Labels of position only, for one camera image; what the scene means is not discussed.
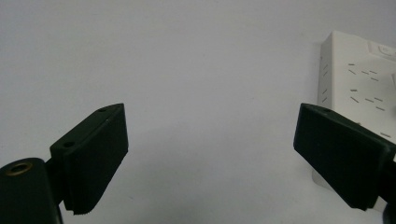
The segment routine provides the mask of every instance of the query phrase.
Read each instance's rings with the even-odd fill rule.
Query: white power strip
[[[334,31],[320,54],[318,105],[396,144],[396,49]],[[316,171],[313,179],[331,189]],[[378,198],[375,210],[385,205]]]

